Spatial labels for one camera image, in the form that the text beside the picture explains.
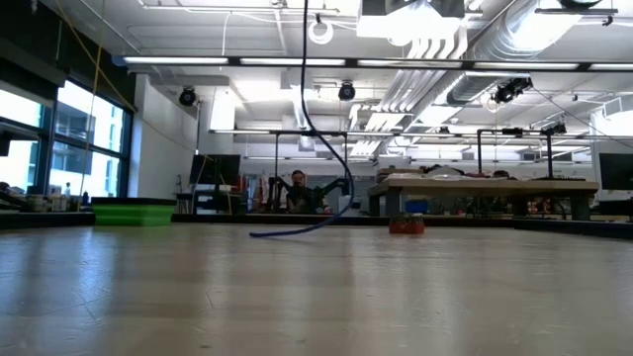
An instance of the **blue cable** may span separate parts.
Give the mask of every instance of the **blue cable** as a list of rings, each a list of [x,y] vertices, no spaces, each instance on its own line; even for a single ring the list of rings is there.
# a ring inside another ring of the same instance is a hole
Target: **blue cable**
[[[306,122],[308,122],[308,125],[310,126],[311,133],[314,134],[316,137],[318,137],[318,139],[320,139],[321,142],[323,142],[325,147],[327,147],[327,149],[329,149],[330,152],[332,152],[334,157],[336,157],[336,159],[338,159],[340,164],[343,165],[343,168],[345,168],[345,176],[349,179],[349,185],[350,185],[349,203],[347,203],[347,206],[345,206],[345,208],[340,213],[335,214],[329,217],[328,219],[322,222],[316,223],[312,226],[294,229],[294,230],[287,230],[287,231],[251,232],[250,233],[251,237],[265,238],[265,237],[275,237],[275,236],[290,236],[290,235],[314,231],[316,229],[328,226],[329,224],[334,223],[335,221],[340,219],[340,217],[342,217],[343,214],[345,214],[345,212],[351,209],[352,204],[354,203],[354,177],[352,176],[352,172],[349,170],[349,167],[347,166],[347,163],[345,163],[343,158],[341,158],[340,155],[336,153],[336,151],[334,150],[334,148],[332,148],[329,142],[327,142],[327,140],[323,137],[323,135],[320,134],[320,132],[315,128],[313,121],[310,119],[310,114],[308,114],[308,107],[306,106],[306,98],[304,96],[304,90],[306,86],[306,62],[308,59],[308,2],[309,0],[305,0],[304,2],[304,55],[303,55],[303,61],[301,65],[301,107],[304,112],[304,116],[306,117]]]

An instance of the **black monitor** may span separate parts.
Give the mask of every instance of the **black monitor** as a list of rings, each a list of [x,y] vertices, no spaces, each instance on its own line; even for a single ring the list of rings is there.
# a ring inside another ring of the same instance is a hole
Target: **black monitor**
[[[633,154],[601,153],[602,189],[633,190]]]
[[[236,186],[240,158],[239,154],[197,154],[191,164],[189,183]]]

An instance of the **wall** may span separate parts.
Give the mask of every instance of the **wall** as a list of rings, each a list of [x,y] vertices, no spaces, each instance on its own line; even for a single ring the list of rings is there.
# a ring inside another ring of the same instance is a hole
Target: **wall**
[[[136,80],[136,107],[129,195],[174,199],[178,175],[183,186],[188,186],[196,145],[196,118],[154,88],[146,75],[139,75]]]

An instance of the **large window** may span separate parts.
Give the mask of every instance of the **large window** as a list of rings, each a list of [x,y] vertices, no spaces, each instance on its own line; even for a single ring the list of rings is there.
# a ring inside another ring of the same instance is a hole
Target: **large window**
[[[117,197],[119,165],[119,158],[55,142],[49,188],[57,192],[69,188],[73,196],[87,192],[90,197]]]
[[[25,140],[13,140],[10,144],[9,155],[0,156],[0,181],[26,192],[36,183],[39,144]]]
[[[121,152],[122,109],[99,97],[94,98],[93,104],[92,93],[71,82],[59,88],[57,100],[57,134],[83,141],[88,139],[96,146]]]
[[[19,95],[0,90],[0,117],[40,127],[44,106]]]
[[[0,126],[33,139],[11,138],[8,154],[0,156],[0,181],[25,191],[33,186],[36,194],[127,193],[129,113],[69,81],[57,92],[55,112],[18,94],[0,90]]]

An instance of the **wooden table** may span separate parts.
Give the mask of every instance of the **wooden table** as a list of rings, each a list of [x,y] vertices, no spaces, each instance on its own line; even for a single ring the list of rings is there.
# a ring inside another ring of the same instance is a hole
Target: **wooden table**
[[[572,203],[572,219],[589,220],[589,198],[598,190],[596,182],[584,181],[518,181],[497,179],[469,179],[458,181],[433,179],[389,178],[370,188],[370,215],[380,215],[380,197],[386,197],[388,217],[401,212],[401,194],[425,196],[472,197],[565,197]]]

